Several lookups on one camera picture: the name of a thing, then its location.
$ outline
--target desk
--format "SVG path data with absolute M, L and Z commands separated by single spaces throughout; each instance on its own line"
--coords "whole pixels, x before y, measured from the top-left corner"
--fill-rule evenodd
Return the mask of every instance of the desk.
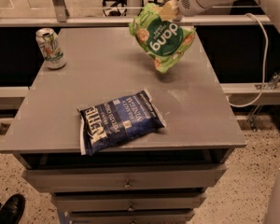
M 72 220 L 185 223 L 245 138 L 199 37 L 165 75 L 128 28 L 69 28 L 59 34 L 67 65 L 44 65 L 0 145 L 23 177 Z M 79 149 L 79 105 L 147 88 L 168 127 L 92 157 Z

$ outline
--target black shoe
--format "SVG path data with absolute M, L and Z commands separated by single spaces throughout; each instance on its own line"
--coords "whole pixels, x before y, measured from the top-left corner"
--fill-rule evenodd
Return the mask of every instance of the black shoe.
M 25 208 L 25 198 L 20 194 L 11 196 L 0 209 L 0 224 L 18 224 Z

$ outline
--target drawer handle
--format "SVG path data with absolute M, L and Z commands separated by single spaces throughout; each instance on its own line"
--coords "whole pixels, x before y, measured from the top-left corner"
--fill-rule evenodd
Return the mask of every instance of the drawer handle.
M 125 185 L 123 185 L 124 189 L 131 189 L 133 185 L 130 183 L 129 179 L 126 180 Z
M 133 204 L 132 204 L 132 203 L 130 203 L 130 206 L 129 206 L 129 208 L 128 208 L 128 211 L 129 211 L 129 212 L 133 212 L 133 211 L 134 211 L 134 208 L 133 208 Z

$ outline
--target speckled floor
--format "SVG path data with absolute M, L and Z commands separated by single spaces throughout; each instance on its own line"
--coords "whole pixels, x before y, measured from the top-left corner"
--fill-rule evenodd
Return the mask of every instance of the speckled floor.
M 280 170 L 280 129 L 270 115 L 257 119 L 258 132 L 248 126 L 246 116 L 237 115 L 245 134 L 246 148 L 235 149 L 226 164 L 227 172 L 195 210 L 188 224 L 262 223 L 274 180 Z M 6 130 L 0 132 L 2 142 Z M 14 193 L 26 198 L 21 224 L 59 223 L 48 194 L 40 194 L 22 178 L 23 167 L 11 155 L 0 154 L 0 203 Z

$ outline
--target green bag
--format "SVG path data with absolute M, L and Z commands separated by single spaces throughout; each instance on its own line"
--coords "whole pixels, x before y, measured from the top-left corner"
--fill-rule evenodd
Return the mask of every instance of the green bag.
M 155 68 L 161 73 L 174 66 L 191 46 L 195 38 L 195 28 L 190 31 L 169 21 L 162 21 L 161 7 L 148 3 L 139 16 L 129 24 L 130 34 L 154 59 Z

